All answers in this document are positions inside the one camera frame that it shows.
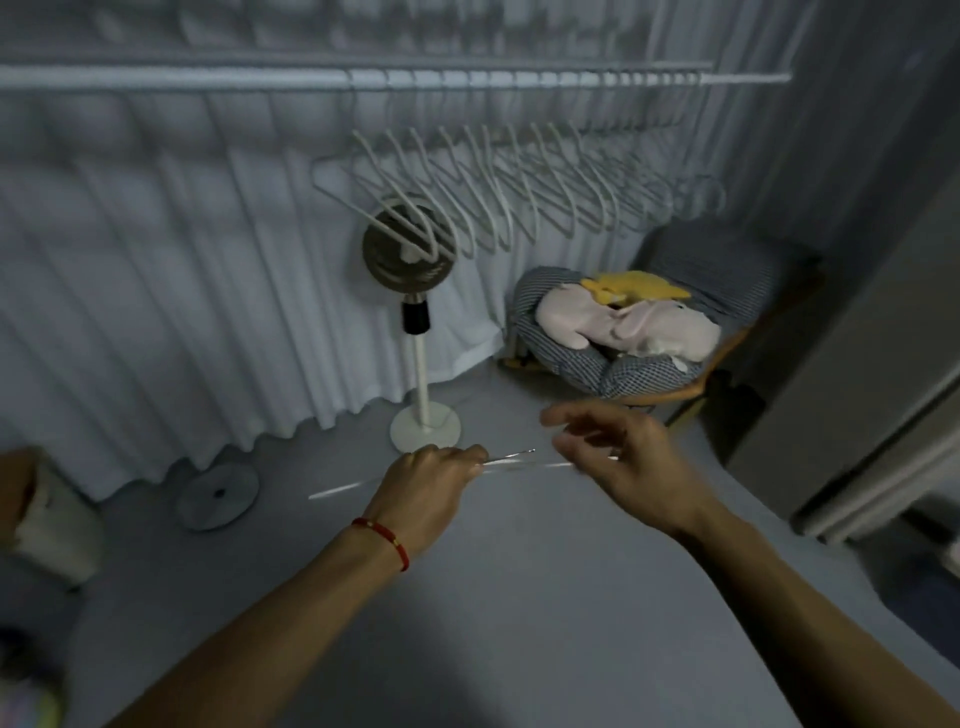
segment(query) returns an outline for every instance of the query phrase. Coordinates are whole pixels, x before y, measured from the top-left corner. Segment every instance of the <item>clothes rail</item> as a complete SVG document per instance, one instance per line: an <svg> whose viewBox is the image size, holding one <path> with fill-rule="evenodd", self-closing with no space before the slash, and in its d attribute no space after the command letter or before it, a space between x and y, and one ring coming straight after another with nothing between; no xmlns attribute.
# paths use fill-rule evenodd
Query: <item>clothes rail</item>
<svg viewBox="0 0 960 728"><path fill-rule="evenodd" d="M791 73L0 64L0 92L469 91L787 84Z"/></svg>

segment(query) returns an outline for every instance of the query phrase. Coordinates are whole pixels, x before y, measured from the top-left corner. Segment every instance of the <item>yellow plush toy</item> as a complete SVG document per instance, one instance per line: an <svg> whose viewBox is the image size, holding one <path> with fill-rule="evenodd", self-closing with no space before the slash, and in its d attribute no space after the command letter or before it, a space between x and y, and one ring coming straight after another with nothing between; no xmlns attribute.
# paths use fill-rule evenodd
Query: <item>yellow plush toy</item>
<svg viewBox="0 0 960 728"><path fill-rule="evenodd" d="M595 279L581 280L580 285L601 305L630 305L637 301L690 298L689 291L644 271L601 273Z"/></svg>

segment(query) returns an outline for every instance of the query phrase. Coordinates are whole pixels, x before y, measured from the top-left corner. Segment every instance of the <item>plush toy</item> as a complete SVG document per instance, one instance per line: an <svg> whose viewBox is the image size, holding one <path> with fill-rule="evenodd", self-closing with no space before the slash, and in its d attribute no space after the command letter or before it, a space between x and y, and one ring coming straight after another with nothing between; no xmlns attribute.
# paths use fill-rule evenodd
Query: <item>plush toy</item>
<svg viewBox="0 0 960 728"><path fill-rule="evenodd" d="M663 301L688 299L690 293L673 285L669 280L644 271L625 273L601 273L595 279L583 279L580 284L601 305L617 303L630 305L637 301Z"/></svg>
<svg viewBox="0 0 960 728"><path fill-rule="evenodd" d="M576 283L544 296L536 319L547 336L570 349L585 349L592 341L640 356L662 353L703 361L720 340L720 327L682 303L641 301L614 310Z"/></svg>

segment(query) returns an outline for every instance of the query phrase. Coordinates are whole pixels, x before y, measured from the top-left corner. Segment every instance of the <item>gray floor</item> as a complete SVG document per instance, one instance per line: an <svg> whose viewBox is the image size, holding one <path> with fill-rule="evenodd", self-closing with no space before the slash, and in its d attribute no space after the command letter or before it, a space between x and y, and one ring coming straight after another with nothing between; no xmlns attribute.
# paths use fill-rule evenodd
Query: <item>gray floor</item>
<svg viewBox="0 0 960 728"><path fill-rule="evenodd" d="M456 406L466 444L494 454L535 447L553 460L537 411L571 392L548 382L483 366L437 387L435 399ZM332 430L308 423L292 440L265 437L253 453L226 452L255 465L262 489L250 513L218 532L190 534L174 523L189 468L164 486L125 489L105 505L110 555L82 597L23 570L13 582L0 573L0 583L15 582L25 626L54 650L68 645L67 724L102 724L356 516L369 489L306 496L382 473L395 457L386 436L395 412L377 402ZM698 427L681 445L802 575L960 707L960 671L880 604L850 550L793 535L720 468ZM38 600L44 606L29 610ZM640 718L646 726L797 724L692 560L581 476L547 470L485 475L471 486L449 531L350 627L279 724Z"/></svg>

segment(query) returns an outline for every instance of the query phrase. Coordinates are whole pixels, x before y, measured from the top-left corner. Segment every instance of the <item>checkered cushion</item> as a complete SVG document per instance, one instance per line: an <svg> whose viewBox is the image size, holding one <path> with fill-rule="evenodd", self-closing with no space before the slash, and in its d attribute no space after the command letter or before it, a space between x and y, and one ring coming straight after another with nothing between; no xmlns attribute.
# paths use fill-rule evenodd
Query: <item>checkered cushion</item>
<svg viewBox="0 0 960 728"><path fill-rule="evenodd" d="M650 236L634 267L693 294L692 306L753 324L780 295L798 266L802 246L766 240L712 218L677 221Z"/></svg>
<svg viewBox="0 0 960 728"><path fill-rule="evenodd" d="M639 258L642 265L635 267L690 291L692 298L684 303L719 324L723 341L759 317L801 259L799 248L781 241L766 243L719 223L694 220L661 229L653 254ZM543 366L605 398L670 392L700 375L704 364L690 363L689 371L681 372L666 355L621 356L610 362L594 347L568 349L547 336L535 318L540 299L562 283L584 277L566 268L541 267L516 285L514 326Z"/></svg>

